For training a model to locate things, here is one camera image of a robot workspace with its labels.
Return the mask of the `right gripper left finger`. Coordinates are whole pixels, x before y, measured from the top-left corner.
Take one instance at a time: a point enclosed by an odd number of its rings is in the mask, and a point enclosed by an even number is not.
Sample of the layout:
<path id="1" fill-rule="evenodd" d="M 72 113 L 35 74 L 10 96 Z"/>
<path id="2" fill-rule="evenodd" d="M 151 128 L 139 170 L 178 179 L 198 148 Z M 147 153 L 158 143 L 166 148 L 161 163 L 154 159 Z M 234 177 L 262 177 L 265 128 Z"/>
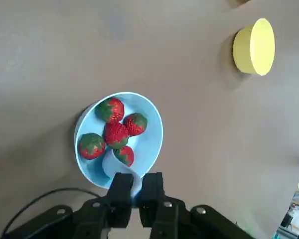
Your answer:
<path id="1" fill-rule="evenodd" d="M 126 228 L 133 181 L 132 174 L 116 173 L 106 196 L 86 201 L 76 212 L 74 238 L 107 239 L 111 229 Z"/>

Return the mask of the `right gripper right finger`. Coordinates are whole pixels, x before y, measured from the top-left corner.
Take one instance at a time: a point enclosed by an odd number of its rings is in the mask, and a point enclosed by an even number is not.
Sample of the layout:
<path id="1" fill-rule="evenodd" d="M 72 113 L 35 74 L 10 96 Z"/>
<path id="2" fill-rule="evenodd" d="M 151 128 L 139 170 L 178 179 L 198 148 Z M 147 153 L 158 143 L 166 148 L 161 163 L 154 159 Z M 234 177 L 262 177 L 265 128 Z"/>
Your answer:
<path id="1" fill-rule="evenodd" d="M 142 226 L 151 229 L 151 239 L 188 238 L 189 212 L 182 200 L 165 194 L 161 172 L 144 176 L 139 212 Z"/>

